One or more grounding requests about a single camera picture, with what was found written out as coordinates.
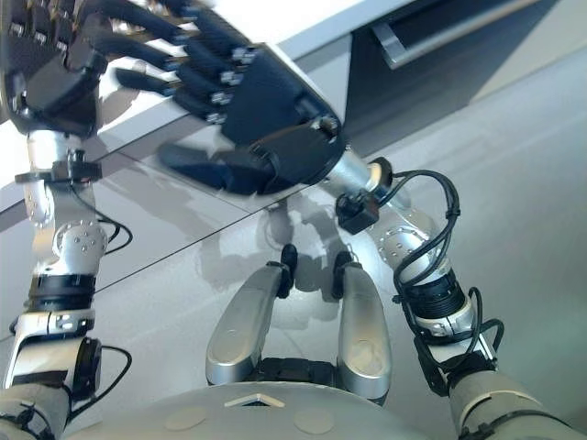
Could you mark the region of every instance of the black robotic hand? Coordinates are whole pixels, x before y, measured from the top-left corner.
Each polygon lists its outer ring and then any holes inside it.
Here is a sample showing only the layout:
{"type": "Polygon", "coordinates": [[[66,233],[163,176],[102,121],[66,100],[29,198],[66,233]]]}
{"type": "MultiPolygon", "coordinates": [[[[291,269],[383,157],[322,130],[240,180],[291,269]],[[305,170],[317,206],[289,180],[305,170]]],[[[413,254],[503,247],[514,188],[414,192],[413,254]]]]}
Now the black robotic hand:
{"type": "Polygon", "coordinates": [[[165,71],[168,54],[113,33],[110,19],[181,44],[175,25],[127,0],[2,0],[3,104],[21,133],[49,129],[87,138],[96,126],[96,87],[109,55],[143,59],[165,71]]]}
{"type": "Polygon", "coordinates": [[[335,112],[295,66],[266,45],[252,44],[205,5],[162,1],[197,33],[180,45],[178,81],[118,69],[128,88],[156,92],[195,117],[221,125],[235,150],[203,151],[166,145],[164,165],[232,193],[276,193],[324,178],[345,148],[335,112]]]}

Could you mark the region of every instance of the robotic arm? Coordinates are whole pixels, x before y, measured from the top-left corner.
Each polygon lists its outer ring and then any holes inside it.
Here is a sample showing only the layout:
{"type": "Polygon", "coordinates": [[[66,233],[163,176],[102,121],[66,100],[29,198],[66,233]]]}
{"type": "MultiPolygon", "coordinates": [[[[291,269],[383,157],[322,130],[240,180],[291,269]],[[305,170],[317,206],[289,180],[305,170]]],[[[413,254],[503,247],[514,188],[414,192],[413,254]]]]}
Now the robotic arm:
{"type": "Polygon", "coordinates": [[[166,145],[160,150],[165,165],[240,194],[322,182],[337,198],[339,225],[352,234],[369,230],[394,270],[397,302],[415,334],[426,380],[434,392],[450,397],[460,438],[583,438],[497,372],[500,337],[490,345],[482,333],[499,323],[482,322],[478,291],[463,293],[447,257],[459,215],[452,183],[433,171],[395,173],[384,159],[364,163],[350,149],[335,112],[276,49],[251,44],[200,3],[161,3],[193,21],[198,32],[126,0],[85,0],[79,7],[60,0],[50,3],[52,9],[47,2],[2,2],[3,102],[28,135],[31,169],[17,181],[25,185],[35,227],[36,264],[0,393],[0,437],[59,438],[88,405],[75,410],[76,402],[92,404],[104,395],[95,396],[101,344],[86,334],[94,324],[99,260],[112,251],[107,246],[117,234],[108,237],[100,223],[116,231],[124,226],[95,209],[92,182],[101,173],[84,161],[81,142],[95,131],[95,87],[107,57],[116,54],[175,72],[171,82],[136,71],[116,76],[126,87],[170,96],[194,116],[221,125],[236,145],[211,158],[166,145]],[[145,28],[181,46],[186,56],[175,58],[115,34],[110,18],[145,28]],[[419,175],[445,189],[448,223],[442,230],[403,192],[419,175]]]}

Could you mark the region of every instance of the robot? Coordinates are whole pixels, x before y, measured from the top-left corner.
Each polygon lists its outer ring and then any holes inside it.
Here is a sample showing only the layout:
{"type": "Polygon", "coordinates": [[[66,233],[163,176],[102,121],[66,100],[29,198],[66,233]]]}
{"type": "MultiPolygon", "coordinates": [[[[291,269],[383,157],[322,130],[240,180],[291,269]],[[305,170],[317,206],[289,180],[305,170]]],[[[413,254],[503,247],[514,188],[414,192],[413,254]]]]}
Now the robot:
{"type": "MultiPolygon", "coordinates": [[[[12,325],[0,439],[61,438],[73,418],[116,386],[131,362],[125,350],[88,336],[100,258],[116,251],[108,245],[121,231],[127,243],[132,234],[96,209],[92,184],[101,170],[84,159],[81,148],[96,130],[100,75],[109,57],[120,55],[177,78],[118,70],[123,86],[169,96],[220,125],[235,144],[212,157],[164,145],[159,156],[165,165],[239,194],[320,183],[336,200],[339,227],[351,234],[367,230],[393,269],[394,301],[414,333],[430,389],[449,397],[460,440],[586,438],[499,371],[496,350],[504,325],[483,321],[481,293],[463,292],[448,258],[460,214],[452,182],[430,170],[396,172],[385,159],[365,163],[326,100],[277,49],[253,44],[204,4],[161,0],[158,6],[194,22],[197,32],[127,0],[2,1],[3,103],[28,137],[30,171],[16,179],[35,228],[36,263],[26,310],[12,325]],[[172,57],[117,34],[113,19],[144,28],[186,55],[172,57]],[[413,207],[404,191],[418,176],[435,179],[445,192],[443,228],[413,207]],[[108,236],[102,224],[115,233],[108,236]],[[492,327],[497,332],[490,342],[485,333],[492,327]],[[105,349],[120,351],[128,363],[98,393],[105,349]]],[[[205,359],[214,386],[71,438],[424,439],[379,406],[390,388],[391,349],[375,286],[348,252],[334,266],[333,293],[343,302],[336,366],[261,356],[273,302],[287,296],[295,276],[296,251],[288,245],[280,261],[247,279],[218,322],[205,359]]]]}

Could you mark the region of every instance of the wire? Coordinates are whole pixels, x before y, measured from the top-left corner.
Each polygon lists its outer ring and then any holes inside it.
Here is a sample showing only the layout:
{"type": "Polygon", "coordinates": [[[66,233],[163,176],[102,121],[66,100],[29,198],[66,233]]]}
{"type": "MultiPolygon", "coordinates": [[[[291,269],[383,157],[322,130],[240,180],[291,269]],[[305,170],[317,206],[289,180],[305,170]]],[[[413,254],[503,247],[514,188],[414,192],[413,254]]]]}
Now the wire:
{"type": "Polygon", "coordinates": [[[118,234],[120,234],[120,226],[119,225],[115,225],[113,223],[110,223],[109,221],[107,221],[105,218],[100,218],[98,220],[99,223],[105,223],[107,225],[112,225],[115,227],[114,232],[112,233],[111,236],[108,237],[108,243],[111,243],[116,237],[118,237],[118,234]]]}
{"type": "Polygon", "coordinates": [[[122,368],[120,373],[118,373],[118,376],[116,376],[116,379],[113,380],[113,382],[110,384],[110,386],[108,388],[106,388],[103,393],[101,393],[98,396],[94,396],[89,402],[87,402],[84,405],[80,406],[79,408],[76,408],[75,410],[71,411],[70,416],[68,418],[69,422],[71,422],[73,419],[75,419],[78,415],[80,415],[84,411],[92,408],[99,401],[101,401],[104,397],[106,397],[106,395],[110,391],[112,391],[116,387],[116,385],[118,385],[118,382],[120,382],[122,380],[122,378],[124,378],[125,375],[128,373],[128,371],[130,370],[130,366],[132,365],[132,356],[130,356],[130,353],[128,353],[124,348],[120,348],[119,346],[102,346],[102,349],[117,351],[118,353],[123,354],[127,358],[127,364],[122,368]]]}
{"type": "Polygon", "coordinates": [[[409,181],[419,176],[430,177],[438,183],[440,183],[445,194],[445,198],[447,201],[447,223],[445,227],[433,239],[426,241],[422,246],[418,247],[414,252],[409,254],[401,261],[398,267],[393,271],[393,285],[395,286],[395,289],[398,293],[400,304],[402,305],[402,309],[404,311],[408,326],[410,327],[410,330],[412,330],[412,333],[414,333],[416,343],[421,348],[423,355],[435,367],[443,369],[445,372],[452,371],[458,369],[466,360],[467,356],[474,351],[475,347],[479,343],[479,338],[481,334],[493,327],[497,327],[497,333],[495,334],[495,338],[493,340],[493,349],[497,351],[497,348],[499,348],[502,342],[502,338],[504,337],[504,323],[498,319],[491,319],[485,323],[483,322],[483,301],[481,292],[478,288],[471,287],[469,289],[469,297],[472,298],[472,295],[475,295],[477,305],[475,309],[475,324],[471,331],[471,342],[467,346],[467,349],[465,350],[463,355],[459,358],[459,360],[456,361],[456,363],[450,363],[448,361],[438,362],[434,358],[434,356],[432,356],[430,348],[425,343],[422,333],[415,321],[415,316],[412,313],[411,307],[409,307],[409,301],[405,295],[405,290],[415,286],[418,282],[425,280],[430,274],[432,274],[438,268],[438,266],[446,257],[447,251],[449,249],[450,240],[452,238],[452,230],[455,224],[457,223],[457,219],[460,215],[459,193],[457,192],[455,185],[447,176],[436,171],[413,170],[399,172],[394,174],[393,176],[394,178],[402,178],[402,180],[399,181],[399,183],[397,183],[397,185],[395,185],[382,198],[382,200],[380,201],[381,206],[387,204],[390,200],[392,200],[394,196],[409,181]],[[426,253],[433,250],[436,251],[436,255],[434,256],[432,262],[428,265],[428,267],[418,275],[414,276],[412,279],[402,281],[401,276],[404,270],[408,268],[412,263],[423,257],[426,253]]]}
{"type": "Polygon", "coordinates": [[[485,333],[487,330],[497,327],[497,332],[495,333],[495,337],[493,338],[493,350],[497,351],[499,346],[502,343],[502,339],[504,338],[505,334],[505,324],[500,319],[488,319],[482,325],[482,333],[485,333]]]}
{"type": "Polygon", "coordinates": [[[98,211],[94,206],[92,206],[91,204],[87,203],[82,196],[77,192],[77,190],[75,189],[75,187],[73,186],[72,183],[70,183],[70,188],[72,189],[72,193],[73,195],[75,195],[75,197],[77,198],[78,202],[80,204],[82,204],[83,206],[85,206],[87,209],[89,209],[90,211],[92,211],[94,214],[99,215],[102,218],[98,218],[98,222],[101,223],[108,223],[112,226],[115,227],[115,231],[112,234],[112,236],[110,236],[108,238],[108,243],[110,243],[112,240],[114,240],[116,238],[116,236],[118,235],[118,233],[120,232],[120,229],[124,230],[125,233],[127,234],[127,241],[125,243],[123,243],[122,245],[115,247],[114,249],[109,249],[105,252],[104,255],[108,255],[108,254],[112,254],[114,252],[117,252],[118,250],[125,248],[126,246],[128,246],[130,244],[130,242],[133,240],[133,235],[132,232],[130,232],[130,229],[126,226],[123,225],[120,222],[117,222],[116,220],[113,220],[112,218],[110,218],[108,215],[98,211]]]}

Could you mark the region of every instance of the cabinet handle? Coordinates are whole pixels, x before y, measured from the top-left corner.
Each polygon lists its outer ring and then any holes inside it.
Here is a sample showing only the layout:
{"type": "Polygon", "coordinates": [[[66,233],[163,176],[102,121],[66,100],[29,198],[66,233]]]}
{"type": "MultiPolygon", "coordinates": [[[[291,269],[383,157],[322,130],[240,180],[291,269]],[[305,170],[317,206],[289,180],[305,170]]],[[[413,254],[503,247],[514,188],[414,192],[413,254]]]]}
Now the cabinet handle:
{"type": "Polygon", "coordinates": [[[391,69],[398,69],[408,62],[417,60],[428,52],[436,50],[455,39],[464,37],[490,23],[506,17],[515,11],[530,6],[539,0],[513,0],[503,5],[495,6],[477,16],[472,16],[460,23],[437,32],[430,37],[406,48],[395,35],[390,23],[380,23],[372,30],[382,45],[383,57],[391,69]]]}

